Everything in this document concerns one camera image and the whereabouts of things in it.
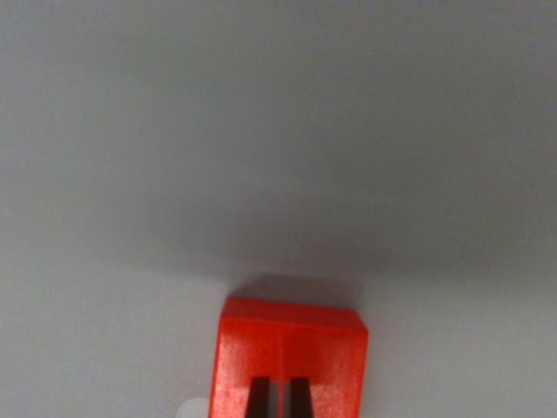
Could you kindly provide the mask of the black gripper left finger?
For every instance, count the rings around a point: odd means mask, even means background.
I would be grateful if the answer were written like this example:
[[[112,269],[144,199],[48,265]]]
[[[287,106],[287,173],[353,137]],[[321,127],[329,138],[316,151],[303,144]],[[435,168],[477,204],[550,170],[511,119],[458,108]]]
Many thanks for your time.
[[[267,418],[270,411],[271,379],[257,376],[251,380],[245,418]]]

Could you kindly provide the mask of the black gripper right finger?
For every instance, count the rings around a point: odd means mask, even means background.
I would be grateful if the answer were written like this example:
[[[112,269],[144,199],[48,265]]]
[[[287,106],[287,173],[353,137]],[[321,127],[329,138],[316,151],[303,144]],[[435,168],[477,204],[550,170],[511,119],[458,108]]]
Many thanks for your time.
[[[293,377],[290,380],[290,417],[314,417],[310,380],[307,377]]]

